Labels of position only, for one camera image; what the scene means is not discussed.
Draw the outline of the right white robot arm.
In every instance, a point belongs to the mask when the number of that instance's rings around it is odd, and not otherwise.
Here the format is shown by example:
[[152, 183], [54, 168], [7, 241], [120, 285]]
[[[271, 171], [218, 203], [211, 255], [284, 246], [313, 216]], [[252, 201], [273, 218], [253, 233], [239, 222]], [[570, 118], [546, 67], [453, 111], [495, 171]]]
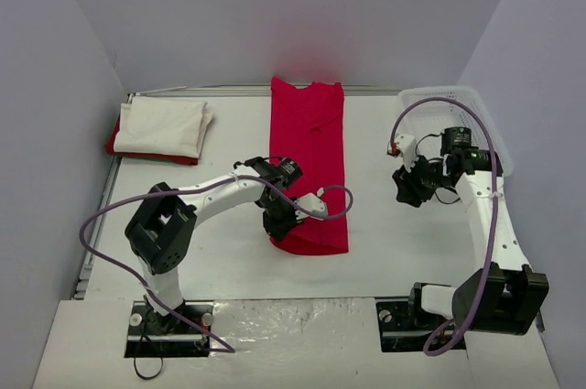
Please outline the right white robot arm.
[[402, 160], [393, 174], [396, 199], [418, 208], [439, 189], [454, 193], [472, 233], [475, 267], [457, 286], [416, 283], [406, 305], [407, 319], [419, 328], [441, 317], [468, 330], [524, 335], [549, 283], [533, 270], [516, 238], [499, 158], [474, 146], [466, 127], [447, 128], [438, 137], [440, 152], [434, 158], [418, 152], [412, 135], [392, 140], [387, 153]]

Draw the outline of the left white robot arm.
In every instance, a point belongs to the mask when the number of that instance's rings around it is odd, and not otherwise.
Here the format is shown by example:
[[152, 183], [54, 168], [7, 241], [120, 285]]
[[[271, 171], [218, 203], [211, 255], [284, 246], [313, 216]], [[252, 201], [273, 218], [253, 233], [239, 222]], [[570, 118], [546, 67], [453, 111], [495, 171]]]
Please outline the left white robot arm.
[[139, 259], [152, 307], [151, 321], [164, 332], [178, 330], [184, 321], [184, 298], [179, 289], [179, 263], [185, 258], [197, 226], [237, 206], [254, 203], [263, 210], [267, 234], [281, 241], [307, 215], [298, 198], [279, 194], [302, 175], [290, 158], [252, 157], [233, 166], [232, 175], [195, 187], [206, 188], [185, 196], [143, 200], [125, 227], [125, 237]]

